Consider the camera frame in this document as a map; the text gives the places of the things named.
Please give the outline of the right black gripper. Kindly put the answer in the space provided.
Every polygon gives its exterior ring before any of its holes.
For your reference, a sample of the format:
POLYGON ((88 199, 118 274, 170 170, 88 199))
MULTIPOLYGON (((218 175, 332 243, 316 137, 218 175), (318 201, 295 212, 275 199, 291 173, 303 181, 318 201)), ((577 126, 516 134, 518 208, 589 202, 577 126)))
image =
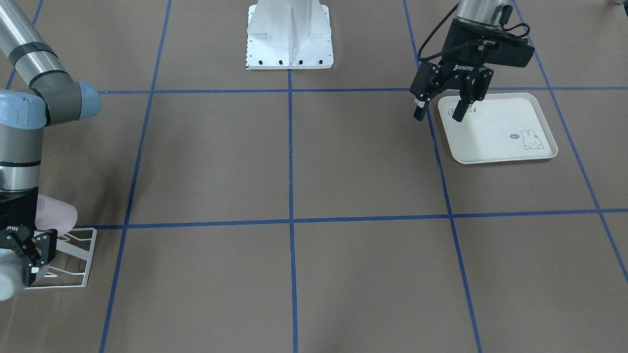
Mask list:
POLYGON ((1 248, 13 251, 23 263, 23 285, 30 287, 45 276, 55 257, 58 231, 35 225, 38 189, 2 191, 1 248))

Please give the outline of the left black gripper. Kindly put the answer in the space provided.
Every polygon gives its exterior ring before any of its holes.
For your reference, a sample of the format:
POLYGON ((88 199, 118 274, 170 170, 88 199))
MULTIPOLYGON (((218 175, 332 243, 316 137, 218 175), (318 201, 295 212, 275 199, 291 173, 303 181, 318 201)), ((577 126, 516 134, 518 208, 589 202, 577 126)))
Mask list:
POLYGON ((418 71, 410 92, 416 105, 413 117, 419 122, 424 120, 430 102, 445 90, 458 90, 460 100, 452 118, 462 122, 469 106, 484 98, 493 77, 493 70, 485 64, 504 45, 504 31, 499 27, 454 19, 442 49, 424 55, 424 49, 445 22, 442 19, 434 27, 417 51, 418 71))

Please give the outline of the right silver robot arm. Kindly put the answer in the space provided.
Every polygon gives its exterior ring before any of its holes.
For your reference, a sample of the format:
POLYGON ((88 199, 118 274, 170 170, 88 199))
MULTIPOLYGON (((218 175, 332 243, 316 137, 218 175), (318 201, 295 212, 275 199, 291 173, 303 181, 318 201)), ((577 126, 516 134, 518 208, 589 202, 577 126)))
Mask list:
POLYGON ((60 221, 38 212, 65 203, 40 195, 45 127, 80 121, 101 111, 97 89, 75 81, 13 0, 1 2, 1 51, 28 87, 1 91, 1 299, 30 287, 54 260, 60 221))

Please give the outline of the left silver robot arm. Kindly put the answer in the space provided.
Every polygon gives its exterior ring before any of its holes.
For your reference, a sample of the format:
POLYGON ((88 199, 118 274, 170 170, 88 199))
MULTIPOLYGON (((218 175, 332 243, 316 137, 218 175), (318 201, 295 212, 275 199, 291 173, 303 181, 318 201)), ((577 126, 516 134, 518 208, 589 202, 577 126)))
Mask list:
POLYGON ((452 18, 440 52, 423 56, 426 45, 445 23, 441 20, 417 52, 419 67, 410 92, 417 105, 414 117, 422 121, 430 102, 446 90, 460 99, 453 118, 461 122, 475 103, 484 100, 493 80, 489 64, 524 67, 534 53, 524 36, 505 27, 512 14, 510 0, 460 0, 447 14, 452 18))

